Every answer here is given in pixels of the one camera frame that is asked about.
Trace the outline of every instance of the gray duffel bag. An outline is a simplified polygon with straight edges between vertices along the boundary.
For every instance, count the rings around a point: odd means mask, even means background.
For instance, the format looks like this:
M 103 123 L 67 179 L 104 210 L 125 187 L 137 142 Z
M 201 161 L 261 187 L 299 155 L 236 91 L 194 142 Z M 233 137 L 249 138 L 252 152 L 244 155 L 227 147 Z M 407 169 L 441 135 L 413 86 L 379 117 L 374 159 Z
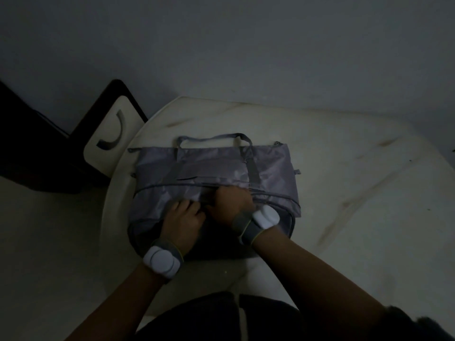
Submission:
M 249 146 L 182 148 L 185 140 L 207 141 L 236 138 Z M 270 205 L 279 213 L 281 231 L 292 235 L 295 218 L 300 217 L 295 174 L 287 145 L 253 146 L 244 134 L 218 135 L 210 139 L 177 138 L 176 148 L 144 147 L 136 163 L 136 192 L 129 212 L 128 236 L 143 257 L 159 237 L 167 207 L 175 200 L 199 201 L 202 209 L 212 204 L 215 190 L 222 185 L 248 188 L 257 206 Z M 234 259 L 255 253 L 240 245 L 227 227 L 215 224 L 207 214 L 194 248 L 187 260 Z

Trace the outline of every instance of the forearm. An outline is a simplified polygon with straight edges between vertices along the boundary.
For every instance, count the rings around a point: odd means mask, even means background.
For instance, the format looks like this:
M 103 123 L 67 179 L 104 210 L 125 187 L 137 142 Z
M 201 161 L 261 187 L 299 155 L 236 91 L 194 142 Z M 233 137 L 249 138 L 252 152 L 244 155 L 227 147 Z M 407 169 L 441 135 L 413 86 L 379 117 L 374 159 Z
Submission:
M 131 273 L 66 341 L 127 340 L 137 327 L 165 280 L 143 264 Z
M 376 299 L 331 266 L 302 249 L 276 227 L 264 231 L 254 250 L 270 266 L 301 311 L 311 311 L 327 331 L 365 338 L 385 313 Z

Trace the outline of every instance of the white marble table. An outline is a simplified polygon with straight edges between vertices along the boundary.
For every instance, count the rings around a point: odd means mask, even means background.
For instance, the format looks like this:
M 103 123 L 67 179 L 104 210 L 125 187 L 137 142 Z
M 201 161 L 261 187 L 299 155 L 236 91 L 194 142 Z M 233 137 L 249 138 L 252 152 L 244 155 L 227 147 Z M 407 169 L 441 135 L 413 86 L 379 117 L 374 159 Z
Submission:
M 293 241 L 383 304 L 429 315 L 455 333 L 455 172 L 412 127 L 364 114 L 179 98 L 130 147 L 234 132 L 254 144 L 288 144 L 302 172 L 296 176 L 302 217 Z M 232 139 L 186 144 L 230 145 Z M 137 153 L 123 154 L 105 200 L 100 254 L 108 293 L 140 261 L 127 237 L 136 159 Z M 148 314 L 222 290 L 292 303 L 261 259 L 217 260 L 186 263 Z

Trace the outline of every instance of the hand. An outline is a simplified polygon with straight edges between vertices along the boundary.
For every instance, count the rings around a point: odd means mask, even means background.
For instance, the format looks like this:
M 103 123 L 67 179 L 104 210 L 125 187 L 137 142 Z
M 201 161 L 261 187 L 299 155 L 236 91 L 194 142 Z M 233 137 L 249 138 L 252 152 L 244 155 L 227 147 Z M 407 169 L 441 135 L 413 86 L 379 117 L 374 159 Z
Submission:
M 205 220 L 205 213 L 197 212 L 199 208 L 199 202 L 182 200 L 174 203 L 164 217 L 160 238 L 177 246 L 182 256 L 193 248 Z
M 231 226 L 234 217 L 241 211 L 254 211 L 253 203 L 248 189 L 237 186 L 221 186 L 215 193 L 215 206 L 207 206 L 207 210 L 215 221 L 226 226 Z

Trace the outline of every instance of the person's left hand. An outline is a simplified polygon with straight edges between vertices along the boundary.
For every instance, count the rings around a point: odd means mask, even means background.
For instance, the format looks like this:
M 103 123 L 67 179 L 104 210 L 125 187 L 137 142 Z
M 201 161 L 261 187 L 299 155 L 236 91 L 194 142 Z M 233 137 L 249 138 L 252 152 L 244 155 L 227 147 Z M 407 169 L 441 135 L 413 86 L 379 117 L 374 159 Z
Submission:
M 205 220 L 205 213 L 198 213 L 199 208 L 199 202 L 182 200 L 174 203 L 164 217 L 160 238 L 177 246 L 182 256 L 193 248 Z

